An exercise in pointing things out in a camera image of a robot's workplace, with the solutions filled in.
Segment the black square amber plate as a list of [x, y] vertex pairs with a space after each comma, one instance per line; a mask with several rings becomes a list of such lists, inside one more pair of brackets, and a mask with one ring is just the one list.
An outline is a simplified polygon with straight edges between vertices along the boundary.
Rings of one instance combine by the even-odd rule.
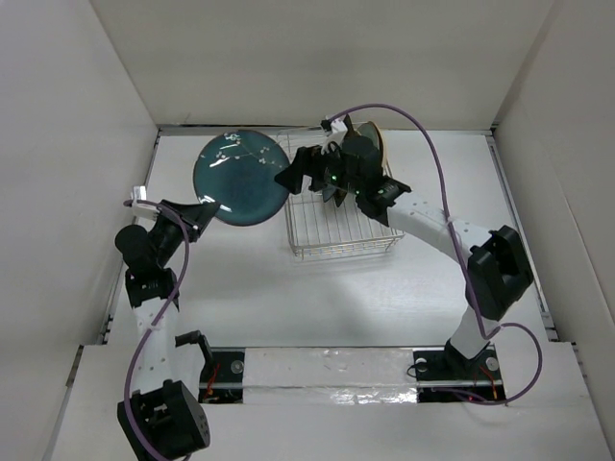
[[357, 138], [354, 130], [348, 133], [342, 146], [335, 151], [322, 155], [325, 161], [325, 168], [328, 171], [328, 182], [331, 185], [323, 192], [324, 202], [333, 200], [337, 207], [340, 207], [348, 194], [355, 191], [357, 180], [357, 169], [359, 160], [353, 151], [352, 142]]

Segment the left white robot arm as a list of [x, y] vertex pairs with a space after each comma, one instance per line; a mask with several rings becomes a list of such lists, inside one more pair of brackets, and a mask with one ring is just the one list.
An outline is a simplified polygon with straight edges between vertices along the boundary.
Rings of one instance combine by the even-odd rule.
[[168, 265], [178, 249], [198, 241], [220, 205], [131, 199], [126, 205], [153, 221], [121, 229], [114, 244], [127, 266], [124, 287], [135, 316], [137, 345], [116, 406], [139, 460], [188, 460], [210, 444], [207, 416], [195, 394], [216, 364], [200, 330], [177, 331], [180, 287], [187, 268]]

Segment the light green flower plate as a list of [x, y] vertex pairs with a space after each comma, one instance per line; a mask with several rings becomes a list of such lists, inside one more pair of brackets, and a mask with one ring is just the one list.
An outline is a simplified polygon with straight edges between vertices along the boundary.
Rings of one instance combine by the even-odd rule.
[[374, 146], [379, 150], [381, 154], [381, 164], [385, 165], [386, 152], [383, 144], [381, 131], [378, 126], [374, 122], [368, 121], [362, 123], [357, 127], [357, 133], [361, 136], [369, 138], [372, 141]]

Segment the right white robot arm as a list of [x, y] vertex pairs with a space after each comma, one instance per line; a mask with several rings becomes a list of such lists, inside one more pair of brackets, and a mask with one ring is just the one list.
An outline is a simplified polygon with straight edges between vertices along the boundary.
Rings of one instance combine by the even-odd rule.
[[304, 179], [311, 180], [313, 191], [333, 187], [352, 194], [368, 218], [414, 236], [458, 263], [468, 307], [443, 357], [449, 374], [466, 377], [479, 366], [480, 353], [508, 309], [534, 282], [522, 239], [510, 226], [487, 230], [431, 206], [408, 185], [385, 175], [382, 158], [364, 136], [301, 147], [275, 180], [293, 195], [300, 193]]

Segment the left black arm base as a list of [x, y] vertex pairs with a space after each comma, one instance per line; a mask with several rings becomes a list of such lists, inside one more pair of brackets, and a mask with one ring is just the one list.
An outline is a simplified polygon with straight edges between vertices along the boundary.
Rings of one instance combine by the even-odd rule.
[[203, 404], [243, 403], [243, 348], [214, 348], [212, 361], [200, 375], [198, 401]]

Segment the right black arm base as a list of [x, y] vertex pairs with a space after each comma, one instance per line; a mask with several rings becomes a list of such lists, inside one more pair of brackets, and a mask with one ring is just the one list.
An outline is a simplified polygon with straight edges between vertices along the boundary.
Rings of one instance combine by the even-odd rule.
[[459, 367], [446, 360], [443, 349], [414, 350], [406, 374], [415, 380], [420, 403], [506, 399], [499, 360], [491, 347]]

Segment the dark teal round plate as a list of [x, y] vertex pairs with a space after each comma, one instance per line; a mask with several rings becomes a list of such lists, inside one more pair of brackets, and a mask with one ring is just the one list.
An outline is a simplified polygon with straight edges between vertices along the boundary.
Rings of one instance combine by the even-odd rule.
[[220, 205], [216, 218], [227, 225], [251, 227], [274, 217], [289, 192], [275, 181], [290, 165], [284, 149], [253, 130], [222, 133], [210, 140], [193, 167], [199, 202]]

